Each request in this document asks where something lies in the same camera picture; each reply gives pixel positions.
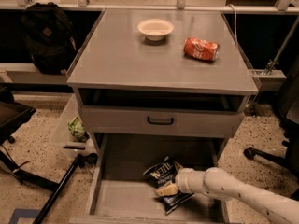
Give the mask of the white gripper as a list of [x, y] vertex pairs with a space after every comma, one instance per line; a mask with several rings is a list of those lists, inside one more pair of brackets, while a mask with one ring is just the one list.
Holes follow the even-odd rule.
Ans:
[[168, 181], [155, 190], [159, 197], [172, 196], [178, 193], [203, 193], [204, 171], [196, 171], [191, 168], [183, 168], [181, 164], [174, 161], [177, 170], [175, 183]]

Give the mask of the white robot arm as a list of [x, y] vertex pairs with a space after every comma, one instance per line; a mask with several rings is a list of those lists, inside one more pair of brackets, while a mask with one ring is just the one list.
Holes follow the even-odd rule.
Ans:
[[158, 196], [200, 193], [218, 200], [235, 198], [267, 217], [274, 224], [299, 224], [299, 202], [246, 184], [218, 167], [205, 171], [183, 168], [177, 162], [154, 169], [162, 182]]

